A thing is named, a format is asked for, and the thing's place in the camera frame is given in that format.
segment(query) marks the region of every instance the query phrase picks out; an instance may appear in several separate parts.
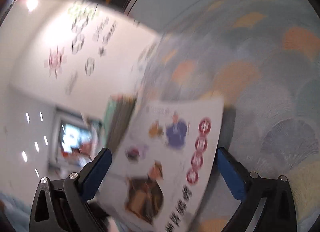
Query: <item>black clamp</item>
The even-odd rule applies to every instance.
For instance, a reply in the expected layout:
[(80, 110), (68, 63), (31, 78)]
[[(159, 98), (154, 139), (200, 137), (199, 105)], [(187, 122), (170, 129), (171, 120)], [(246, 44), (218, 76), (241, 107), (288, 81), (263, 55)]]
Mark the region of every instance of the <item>black clamp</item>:
[(112, 161), (103, 148), (80, 173), (50, 181), (43, 177), (36, 190), (30, 216), (30, 232), (103, 232), (87, 200), (96, 194)]
[(224, 148), (218, 148), (216, 163), (233, 197), (241, 203), (222, 230), (245, 232), (261, 198), (267, 198), (254, 232), (296, 232), (297, 220), (288, 179), (261, 178), (248, 172)]

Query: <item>red circular stamp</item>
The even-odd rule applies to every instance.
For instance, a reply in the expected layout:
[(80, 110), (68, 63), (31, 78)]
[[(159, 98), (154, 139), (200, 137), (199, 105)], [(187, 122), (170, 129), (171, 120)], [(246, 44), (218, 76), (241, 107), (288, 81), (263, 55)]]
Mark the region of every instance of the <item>red circular stamp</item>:
[(191, 165), (196, 170), (199, 170), (203, 165), (203, 156), (199, 152), (195, 152), (191, 158)]
[(194, 168), (190, 168), (189, 171), (187, 172), (187, 181), (191, 185), (194, 185), (198, 182), (199, 180), (199, 174)]
[(204, 118), (200, 121), (199, 132), (202, 135), (206, 135), (210, 132), (211, 129), (211, 120), (209, 118)]
[(198, 136), (196, 140), (196, 150), (198, 153), (203, 153), (207, 150), (208, 141), (205, 137)]

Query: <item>printed poster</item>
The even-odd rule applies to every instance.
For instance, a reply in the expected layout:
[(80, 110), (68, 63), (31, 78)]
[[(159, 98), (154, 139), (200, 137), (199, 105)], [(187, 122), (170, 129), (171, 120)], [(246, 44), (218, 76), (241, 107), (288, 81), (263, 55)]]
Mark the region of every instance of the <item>printed poster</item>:
[(187, 231), (211, 173), (222, 113), (221, 97), (147, 104), (113, 157), (100, 204), (133, 231)]

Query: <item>cartoon figure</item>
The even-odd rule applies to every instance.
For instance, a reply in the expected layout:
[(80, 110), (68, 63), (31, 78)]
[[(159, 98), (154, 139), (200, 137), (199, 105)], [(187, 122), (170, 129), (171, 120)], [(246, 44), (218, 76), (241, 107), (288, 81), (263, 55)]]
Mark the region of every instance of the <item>cartoon figure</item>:
[(133, 146), (133, 147), (130, 147), (125, 152), (125, 155), (129, 161), (138, 162), (140, 157), (141, 157), (141, 160), (146, 158), (146, 151), (148, 149), (149, 149), (149, 146), (147, 146), (147, 145)]
[(158, 161), (155, 161), (147, 177), (127, 178), (129, 193), (126, 210), (151, 225), (163, 204), (163, 193), (157, 183), (159, 179), (163, 179), (163, 175), (162, 165)]
[(155, 138), (155, 137), (161, 137), (162, 135), (163, 135), (163, 128), (159, 126), (159, 121), (156, 120), (156, 122), (154, 122), (149, 129), (149, 136), (151, 138)]
[(167, 146), (174, 149), (181, 149), (185, 143), (184, 139), (187, 134), (187, 125), (183, 119), (179, 119), (175, 111), (172, 117), (172, 125), (167, 127), (166, 136), (168, 139)]

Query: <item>brown illustration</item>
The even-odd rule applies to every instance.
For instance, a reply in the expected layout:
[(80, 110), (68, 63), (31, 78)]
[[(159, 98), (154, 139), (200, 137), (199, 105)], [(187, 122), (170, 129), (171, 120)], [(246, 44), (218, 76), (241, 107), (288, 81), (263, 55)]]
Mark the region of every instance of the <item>brown illustration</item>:
[(150, 129), (149, 129), (149, 137), (155, 138), (155, 137), (161, 137), (163, 135), (163, 128), (159, 126), (159, 121), (155, 121)]
[(163, 204), (163, 193), (157, 180), (163, 179), (161, 163), (155, 161), (147, 177), (129, 178), (127, 211), (152, 225)]

